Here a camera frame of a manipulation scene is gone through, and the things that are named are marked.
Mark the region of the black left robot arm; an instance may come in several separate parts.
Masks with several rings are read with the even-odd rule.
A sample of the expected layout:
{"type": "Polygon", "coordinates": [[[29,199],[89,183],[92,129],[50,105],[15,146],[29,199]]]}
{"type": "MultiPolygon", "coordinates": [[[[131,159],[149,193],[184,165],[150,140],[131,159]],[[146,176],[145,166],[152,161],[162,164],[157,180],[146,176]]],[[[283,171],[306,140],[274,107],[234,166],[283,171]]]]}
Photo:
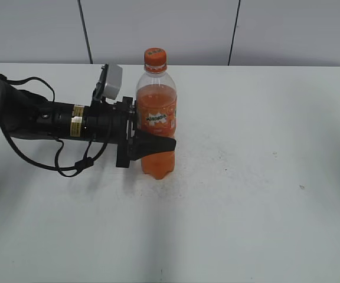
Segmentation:
{"type": "Polygon", "coordinates": [[[61,103],[20,88],[31,81],[9,80],[0,74],[0,129],[13,151],[26,162],[42,169],[57,171],[62,175],[73,171],[80,173],[90,168],[103,154],[108,144],[117,145],[116,167],[128,168],[130,161],[175,150],[176,140],[155,136],[137,129],[136,104],[131,97],[109,104],[108,94],[118,89],[107,87],[107,70],[103,70],[96,84],[89,106],[61,103]],[[58,164],[45,165],[30,159],[14,143],[25,140],[78,140],[102,143],[95,156],[85,153],[82,159],[70,167],[58,164]]]}

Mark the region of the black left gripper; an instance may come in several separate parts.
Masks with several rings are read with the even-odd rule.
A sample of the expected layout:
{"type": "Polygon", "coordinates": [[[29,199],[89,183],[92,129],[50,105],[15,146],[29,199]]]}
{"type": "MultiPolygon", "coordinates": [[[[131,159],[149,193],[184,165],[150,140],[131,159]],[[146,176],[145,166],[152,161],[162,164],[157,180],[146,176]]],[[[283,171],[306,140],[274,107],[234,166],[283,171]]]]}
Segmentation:
{"type": "MultiPolygon", "coordinates": [[[[92,101],[84,115],[84,136],[89,142],[102,144],[101,149],[91,158],[95,162],[102,156],[108,144],[117,146],[116,167],[128,168],[130,165],[129,140],[136,106],[132,97],[109,104],[106,101],[92,101]]],[[[176,140],[171,137],[156,136],[136,130],[133,137],[133,159],[139,160],[153,154],[172,152],[176,140]]]]}

